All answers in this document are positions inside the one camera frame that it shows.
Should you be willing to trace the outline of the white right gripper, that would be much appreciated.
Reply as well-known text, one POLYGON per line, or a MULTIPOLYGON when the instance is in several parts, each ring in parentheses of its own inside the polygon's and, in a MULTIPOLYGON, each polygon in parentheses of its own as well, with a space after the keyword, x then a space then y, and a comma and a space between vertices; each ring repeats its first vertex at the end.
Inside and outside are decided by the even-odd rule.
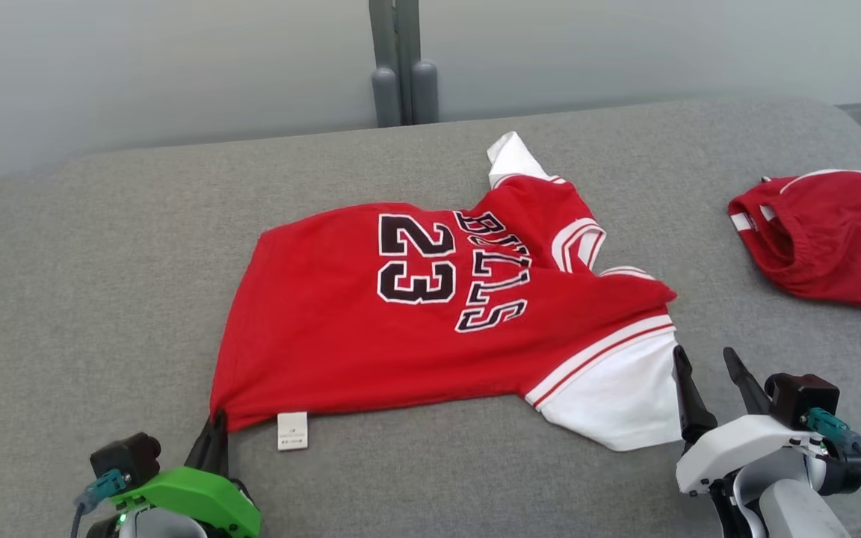
POLYGON ((769 416, 770 398, 732 347, 722 350, 727 372, 741 394, 748 415, 718 426, 705 406, 682 345, 673 349, 673 374, 679 402, 679 425, 686 453, 676 464, 679 491, 706 494, 715 480, 738 471, 794 442, 809 445, 812 431, 797 431, 769 416))

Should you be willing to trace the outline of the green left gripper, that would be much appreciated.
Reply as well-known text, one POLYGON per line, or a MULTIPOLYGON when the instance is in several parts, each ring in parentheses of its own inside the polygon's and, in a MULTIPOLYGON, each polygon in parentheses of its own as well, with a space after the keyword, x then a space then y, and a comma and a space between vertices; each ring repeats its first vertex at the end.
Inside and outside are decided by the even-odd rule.
POLYGON ((226 413, 219 409, 213 423, 205 421, 185 459, 187 467, 157 474, 143 486, 110 497, 110 503, 129 510, 154 505, 221 529, 230 537, 257 537, 262 521, 259 508, 236 483, 219 476, 229 474, 227 425, 226 413))

